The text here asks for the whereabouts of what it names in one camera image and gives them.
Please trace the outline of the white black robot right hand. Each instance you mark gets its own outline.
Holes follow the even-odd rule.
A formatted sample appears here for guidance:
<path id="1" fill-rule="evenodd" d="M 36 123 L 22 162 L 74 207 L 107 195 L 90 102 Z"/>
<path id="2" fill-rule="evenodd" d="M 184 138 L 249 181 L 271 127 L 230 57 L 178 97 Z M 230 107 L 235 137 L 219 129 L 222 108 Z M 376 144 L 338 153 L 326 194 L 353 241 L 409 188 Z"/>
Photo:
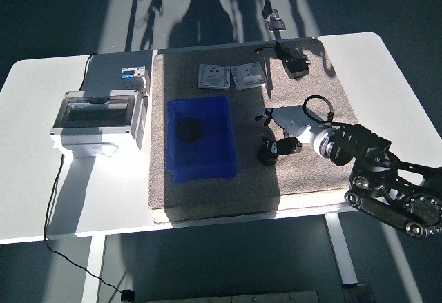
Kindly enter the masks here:
<path id="1" fill-rule="evenodd" d="M 255 117 L 256 121 L 261 119 L 265 120 L 265 125 L 273 120 L 290 137 L 295 137 L 302 144 L 310 144 L 318 155 L 329 157 L 326 149 L 333 129 L 310 109 L 303 106 L 265 108 Z"/>

